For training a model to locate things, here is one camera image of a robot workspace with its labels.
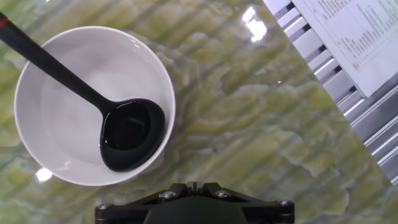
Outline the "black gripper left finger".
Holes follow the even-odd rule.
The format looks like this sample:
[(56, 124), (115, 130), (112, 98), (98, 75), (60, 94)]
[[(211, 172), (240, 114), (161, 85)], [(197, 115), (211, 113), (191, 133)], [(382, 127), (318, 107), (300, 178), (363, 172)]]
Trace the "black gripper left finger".
[(95, 224), (122, 223), (122, 220), (144, 223), (152, 208), (176, 199), (193, 196), (194, 192), (195, 182), (174, 183), (165, 190), (125, 205), (103, 203), (95, 208)]

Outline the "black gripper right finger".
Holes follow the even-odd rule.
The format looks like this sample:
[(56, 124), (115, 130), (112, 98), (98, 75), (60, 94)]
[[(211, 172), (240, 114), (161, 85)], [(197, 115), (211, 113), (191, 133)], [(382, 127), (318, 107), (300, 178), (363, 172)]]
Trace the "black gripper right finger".
[(295, 204), (291, 200), (266, 202), (224, 188), (216, 182), (195, 182), (195, 195), (233, 205), (248, 223), (295, 223)]

